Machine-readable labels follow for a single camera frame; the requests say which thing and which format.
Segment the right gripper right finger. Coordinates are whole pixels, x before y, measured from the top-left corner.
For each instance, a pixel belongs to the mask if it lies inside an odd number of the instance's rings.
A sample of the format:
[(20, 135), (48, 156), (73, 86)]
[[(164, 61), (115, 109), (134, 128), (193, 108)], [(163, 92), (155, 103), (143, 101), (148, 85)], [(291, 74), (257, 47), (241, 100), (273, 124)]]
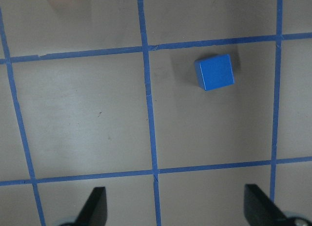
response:
[(244, 186), (243, 212), (250, 226), (295, 226), (256, 184)]

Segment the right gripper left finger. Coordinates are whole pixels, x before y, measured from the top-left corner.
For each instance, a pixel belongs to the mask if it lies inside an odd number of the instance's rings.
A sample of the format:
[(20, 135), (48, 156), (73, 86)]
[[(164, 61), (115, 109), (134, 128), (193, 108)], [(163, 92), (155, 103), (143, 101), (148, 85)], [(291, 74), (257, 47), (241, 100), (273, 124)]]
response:
[(80, 226), (104, 226), (106, 222), (106, 188), (95, 187), (77, 217), (77, 224)]

